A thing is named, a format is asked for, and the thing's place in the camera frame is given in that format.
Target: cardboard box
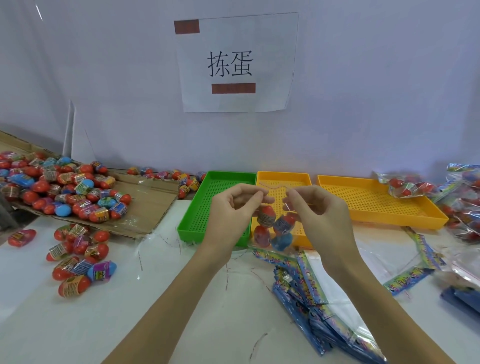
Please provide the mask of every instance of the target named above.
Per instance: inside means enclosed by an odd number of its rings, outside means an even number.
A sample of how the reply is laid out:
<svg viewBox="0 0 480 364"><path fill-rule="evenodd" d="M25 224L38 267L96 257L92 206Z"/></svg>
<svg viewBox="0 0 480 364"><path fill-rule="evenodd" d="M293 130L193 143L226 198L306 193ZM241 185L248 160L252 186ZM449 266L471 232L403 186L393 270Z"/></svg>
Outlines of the cardboard box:
<svg viewBox="0 0 480 364"><path fill-rule="evenodd" d="M41 151L45 153L47 157L60 157L58 154L45 148L0 131L0 152L5 150L22 154ZM117 180L114 185L115 190L132 196L132 203L128 206L127 214L119 220L109 220L101 224L95 224L90 221L81 220L75 215L65 218L56 215L45 215L41 211L34 210L20 201L12 202L12 206L30 211L35 215L51 216L59 220L76 222L97 229L108 230L118 235L139 238L149 234L159 224L170 206L177 199L179 189L177 181L151 180L140 176L117 173L115 171L111 171L108 174Z"/></svg>

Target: yellow tray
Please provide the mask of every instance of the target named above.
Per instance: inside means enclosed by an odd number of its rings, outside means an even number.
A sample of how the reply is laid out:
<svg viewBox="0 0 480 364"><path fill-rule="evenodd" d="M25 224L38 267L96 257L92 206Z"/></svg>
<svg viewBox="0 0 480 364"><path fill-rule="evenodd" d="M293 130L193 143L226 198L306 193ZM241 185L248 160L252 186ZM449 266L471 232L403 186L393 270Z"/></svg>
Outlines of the yellow tray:
<svg viewBox="0 0 480 364"><path fill-rule="evenodd" d="M272 187L269 189L268 195L275 197L275 202L272 204L273 209L275 210L277 218L280 215L284 215L287 212L283 210L282 199L286 196L285 191L286 187L297 187L297 186L311 186L312 181L310 176L307 173L290 173L290 172L257 172L257 186L264 188ZM252 218L252 228L251 236L253 236L253 231L258 226L257 218ZM294 246L304 246L312 247L305 232L303 231L303 226L301 223L297 222L295 227L292 230L293 243ZM275 233L273 228L270 228L270 236L273 238Z"/></svg>
<svg viewBox="0 0 480 364"><path fill-rule="evenodd" d="M377 180L318 175L317 184L343 198L355 221L438 230L448 220L426 196L394 198Z"/></svg>

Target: paper sign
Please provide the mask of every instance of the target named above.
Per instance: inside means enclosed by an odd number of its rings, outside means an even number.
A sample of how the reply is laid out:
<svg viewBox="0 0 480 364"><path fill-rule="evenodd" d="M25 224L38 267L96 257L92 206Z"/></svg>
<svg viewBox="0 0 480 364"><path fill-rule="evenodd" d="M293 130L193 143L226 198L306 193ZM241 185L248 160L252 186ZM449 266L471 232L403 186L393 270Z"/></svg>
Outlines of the paper sign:
<svg viewBox="0 0 480 364"><path fill-rule="evenodd" d="M184 112L287 106L298 13L175 21Z"/></svg>

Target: person's left hand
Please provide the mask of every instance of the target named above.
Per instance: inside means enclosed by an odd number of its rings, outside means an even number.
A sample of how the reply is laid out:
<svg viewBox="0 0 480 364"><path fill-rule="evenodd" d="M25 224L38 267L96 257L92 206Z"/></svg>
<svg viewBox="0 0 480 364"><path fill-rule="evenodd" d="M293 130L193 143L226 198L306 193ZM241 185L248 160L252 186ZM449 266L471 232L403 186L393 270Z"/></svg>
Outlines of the person's left hand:
<svg viewBox="0 0 480 364"><path fill-rule="evenodd" d="M198 250L218 263L218 269L229 261L233 247L260 204L275 201L267 194L265 188L239 183L213 196L205 237Z"/></svg>

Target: wall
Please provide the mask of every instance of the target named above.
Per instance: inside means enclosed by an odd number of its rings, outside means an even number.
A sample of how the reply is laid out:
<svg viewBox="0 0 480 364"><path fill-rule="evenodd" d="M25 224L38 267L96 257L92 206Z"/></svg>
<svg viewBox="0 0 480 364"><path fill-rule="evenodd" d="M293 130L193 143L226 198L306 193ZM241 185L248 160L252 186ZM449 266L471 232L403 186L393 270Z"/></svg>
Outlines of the wall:
<svg viewBox="0 0 480 364"><path fill-rule="evenodd" d="M119 168L436 177L449 161L479 161L464 144L478 128L476 0L37 5L54 73L76 106L76 158L93 154ZM300 14L288 108L183 113L173 21L273 12Z"/></svg>
<svg viewBox="0 0 480 364"><path fill-rule="evenodd" d="M61 152L68 104L40 23L32 1L0 2L0 129Z"/></svg>

